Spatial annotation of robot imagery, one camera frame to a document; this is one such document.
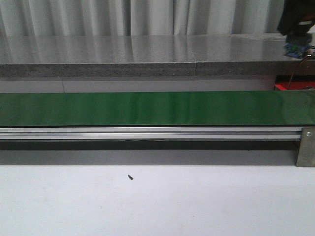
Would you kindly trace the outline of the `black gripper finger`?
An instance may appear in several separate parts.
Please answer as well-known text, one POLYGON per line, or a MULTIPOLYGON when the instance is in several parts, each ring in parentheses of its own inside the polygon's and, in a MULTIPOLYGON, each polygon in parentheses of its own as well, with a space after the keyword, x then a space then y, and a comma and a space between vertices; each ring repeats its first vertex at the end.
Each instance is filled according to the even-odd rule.
POLYGON ((314 0, 285 0, 277 30, 282 35, 305 35, 315 25, 314 0))

